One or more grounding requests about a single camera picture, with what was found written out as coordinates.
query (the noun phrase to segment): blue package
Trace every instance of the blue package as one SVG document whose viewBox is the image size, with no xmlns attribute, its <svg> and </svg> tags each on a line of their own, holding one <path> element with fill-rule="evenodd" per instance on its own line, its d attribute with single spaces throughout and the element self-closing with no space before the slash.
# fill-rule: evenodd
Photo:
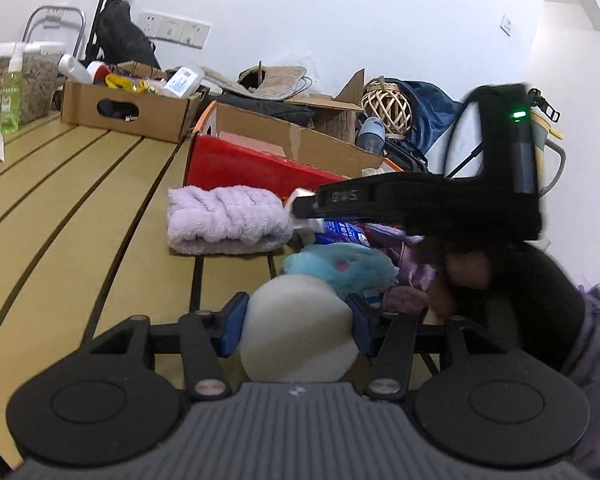
<svg viewBox="0 0 600 480">
<path fill-rule="evenodd" d="M 352 224 L 339 222 L 337 220 L 325 220 L 324 232 L 315 234 L 315 244 L 328 245 L 340 242 L 364 245 L 371 247 L 369 240 L 366 239 L 365 232 Z"/>
</svg>

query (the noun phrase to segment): wooden floor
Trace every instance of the wooden floor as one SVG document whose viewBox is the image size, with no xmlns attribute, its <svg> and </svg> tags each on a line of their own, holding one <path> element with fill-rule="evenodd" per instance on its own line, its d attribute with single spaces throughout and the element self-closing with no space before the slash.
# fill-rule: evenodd
<svg viewBox="0 0 600 480">
<path fill-rule="evenodd" d="M 169 252 L 166 191 L 182 185 L 188 140 L 176 146 L 51 116 L 5 144 L 0 453 L 15 466 L 20 457 L 4 413 L 23 382 L 133 314 L 175 322 L 192 300 L 217 310 L 239 290 L 252 293 L 275 275 L 286 251 L 204 259 Z M 244 372 L 228 361 L 236 384 Z M 156 369 L 182 384 L 179 357 L 158 356 Z"/>
</svg>

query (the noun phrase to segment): green soap bottle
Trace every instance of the green soap bottle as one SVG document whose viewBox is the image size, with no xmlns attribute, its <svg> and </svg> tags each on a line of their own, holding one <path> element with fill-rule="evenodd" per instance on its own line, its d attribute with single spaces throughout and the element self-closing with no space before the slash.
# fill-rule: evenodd
<svg viewBox="0 0 600 480">
<path fill-rule="evenodd" d="M 0 106 L 0 133 L 2 134 L 12 134 L 20 126 L 23 50 L 24 44 L 17 43 L 2 82 L 2 105 Z"/>
</svg>

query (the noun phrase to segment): wicker ball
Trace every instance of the wicker ball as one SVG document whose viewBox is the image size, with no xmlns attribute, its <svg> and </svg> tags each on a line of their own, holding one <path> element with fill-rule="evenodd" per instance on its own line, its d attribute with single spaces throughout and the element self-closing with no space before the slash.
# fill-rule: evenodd
<svg viewBox="0 0 600 480">
<path fill-rule="evenodd" d="M 389 137 L 403 139 L 411 129 L 409 100 L 397 84 L 387 83 L 382 76 L 366 84 L 361 106 L 368 116 L 384 123 Z"/>
</svg>

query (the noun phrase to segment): blue plush toy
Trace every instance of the blue plush toy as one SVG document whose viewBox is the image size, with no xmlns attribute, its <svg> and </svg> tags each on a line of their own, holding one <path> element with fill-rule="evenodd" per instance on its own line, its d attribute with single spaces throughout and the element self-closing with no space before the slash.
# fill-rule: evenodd
<svg viewBox="0 0 600 480">
<path fill-rule="evenodd" d="M 284 259 L 287 274 L 309 274 L 329 283 L 344 299 L 368 288 L 386 291 L 394 284 L 396 267 L 377 249 L 357 244 L 309 245 Z"/>
</svg>

